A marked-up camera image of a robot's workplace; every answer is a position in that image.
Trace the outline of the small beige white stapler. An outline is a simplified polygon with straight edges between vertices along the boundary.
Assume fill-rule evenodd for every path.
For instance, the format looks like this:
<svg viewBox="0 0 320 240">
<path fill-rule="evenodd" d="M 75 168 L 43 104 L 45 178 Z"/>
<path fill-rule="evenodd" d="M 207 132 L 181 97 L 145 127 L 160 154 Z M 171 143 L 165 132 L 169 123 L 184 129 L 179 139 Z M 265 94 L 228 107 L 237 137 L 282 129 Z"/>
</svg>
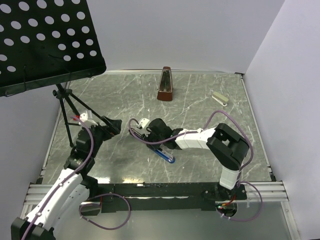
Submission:
<svg viewBox="0 0 320 240">
<path fill-rule="evenodd" d="M 229 103 L 229 99 L 217 91 L 214 91 L 211 97 L 223 107 L 226 107 Z"/>
</svg>

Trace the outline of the blue metal stapler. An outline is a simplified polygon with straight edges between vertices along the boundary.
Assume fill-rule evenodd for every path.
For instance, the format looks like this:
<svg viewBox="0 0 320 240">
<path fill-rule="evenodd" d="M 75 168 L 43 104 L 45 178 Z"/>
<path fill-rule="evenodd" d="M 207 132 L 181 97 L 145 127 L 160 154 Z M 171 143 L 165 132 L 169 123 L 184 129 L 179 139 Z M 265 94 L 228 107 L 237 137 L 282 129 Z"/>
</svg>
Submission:
<svg viewBox="0 0 320 240">
<path fill-rule="evenodd" d="M 139 140 L 140 142 L 141 141 L 149 142 L 148 137 L 144 133 L 139 133 L 138 131 L 132 129 L 132 132 L 130 132 L 130 134 L 133 137 L 135 137 L 137 140 Z M 157 146 L 157 145 L 146 144 L 146 146 L 149 150 L 151 150 L 152 152 L 154 152 L 155 154 L 157 154 L 158 156 L 163 158 L 168 163 L 170 163 L 170 164 L 175 163 L 176 158 L 172 154 L 170 154 L 167 151 L 165 151 L 164 149 L 162 149 L 160 147 L 160 145 Z"/>
</svg>

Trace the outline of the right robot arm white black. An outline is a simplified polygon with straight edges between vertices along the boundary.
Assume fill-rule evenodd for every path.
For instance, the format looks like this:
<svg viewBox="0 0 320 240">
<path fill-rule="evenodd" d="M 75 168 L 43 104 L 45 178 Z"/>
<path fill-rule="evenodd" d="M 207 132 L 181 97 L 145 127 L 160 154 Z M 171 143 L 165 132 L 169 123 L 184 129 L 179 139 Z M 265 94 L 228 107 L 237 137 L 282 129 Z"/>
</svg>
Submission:
<svg viewBox="0 0 320 240">
<path fill-rule="evenodd" d="M 148 147 L 159 150 L 165 146 L 170 150 L 201 149 L 213 153 L 222 165 L 218 193 L 230 199 L 236 193 L 236 184 L 243 160 L 250 149 L 249 142 L 230 126 L 220 123 L 216 127 L 199 130 L 171 129 L 161 118 L 142 118 L 138 129 L 144 131 L 142 139 Z"/>
</svg>

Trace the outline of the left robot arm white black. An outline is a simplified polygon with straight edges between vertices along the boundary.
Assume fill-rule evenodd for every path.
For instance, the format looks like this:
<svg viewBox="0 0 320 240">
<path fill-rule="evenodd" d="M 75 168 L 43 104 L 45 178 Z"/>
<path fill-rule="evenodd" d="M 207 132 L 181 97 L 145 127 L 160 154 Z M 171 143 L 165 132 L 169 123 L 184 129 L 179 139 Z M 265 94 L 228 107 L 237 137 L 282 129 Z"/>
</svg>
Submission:
<svg viewBox="0 0 320 240">
<path fill-rule="evenodd" d="M 85 200 L 99 195 L 97 179 L 88 175 L 103 142 L 121 132 L 122 121 L 105 116 L 100 123 L 84 114 L 75 116 L 82 129 L 58 179 L 36 207 L 11 224 L 13 240 L 54 240 L 63 220 Z"/>
</svg>

